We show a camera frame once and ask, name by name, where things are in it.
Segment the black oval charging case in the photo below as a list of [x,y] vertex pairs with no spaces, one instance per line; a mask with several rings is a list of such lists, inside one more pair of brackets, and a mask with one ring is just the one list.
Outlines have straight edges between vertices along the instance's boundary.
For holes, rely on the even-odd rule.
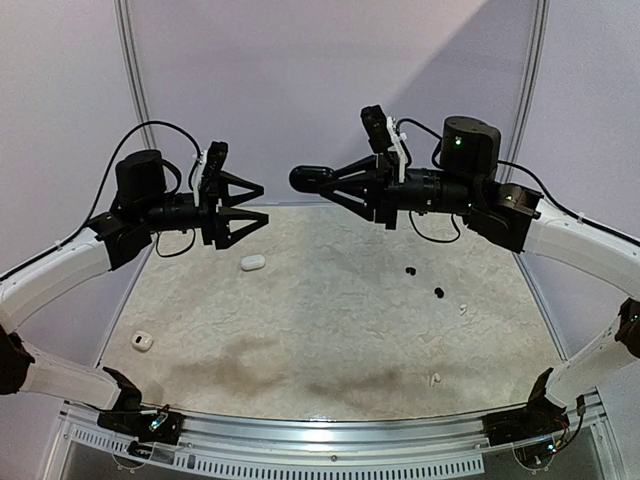
[[291,170],[289,184],[299,193],[319,194],[334,177],[335,172],[330,167],[300,165]]

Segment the white oval charging case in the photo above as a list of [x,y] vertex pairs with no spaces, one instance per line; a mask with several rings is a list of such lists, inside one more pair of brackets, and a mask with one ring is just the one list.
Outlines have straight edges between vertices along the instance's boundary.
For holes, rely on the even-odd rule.
[[266,258],[260,254],[246,256],[240,262],[240,268],[245,272],[260,270],[265,266]]

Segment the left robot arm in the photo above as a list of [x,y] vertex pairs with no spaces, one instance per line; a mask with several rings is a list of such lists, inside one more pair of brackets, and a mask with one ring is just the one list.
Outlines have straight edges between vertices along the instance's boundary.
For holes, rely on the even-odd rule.
[[116,164],[117,192],[107,212],[33,263],[2,275],[2,394],[40,393],[82,403],[98,410],[97,423],[104,429],[141,443],[177,444],[184,415],[168,406],[145,408],[141,391],[124,374],[44,352],[23,341],[17,329],[75,287],[132,262],[155,234],[191,230],[204,244],[223,250],[267,225],[266,214],[241,209],[264,189],[224,171],[227,152],[226,143],[214,142],[199,155],[191,193],[168,189],[165,173],[176,168],[160,151],[128,155]]

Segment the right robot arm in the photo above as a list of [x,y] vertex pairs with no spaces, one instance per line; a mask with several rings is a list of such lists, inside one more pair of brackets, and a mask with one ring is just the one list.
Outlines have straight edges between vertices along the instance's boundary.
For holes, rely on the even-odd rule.
[[486,415],[491,445],[548,435],[569,424],[567,409],[639,357],[639,243],[561,206],[545,187],[495,178],[501,135],[465,116],[448,117],[431,168],[415,168],[400,122],[376,107],[362,111],[372,153],[340,169],[297,167],[291,186],[393,229],[401,211],[459,217],[471,231],[513,253],[572,266],[626,294],[616,319],[586,347],[536,380],[521,408]]

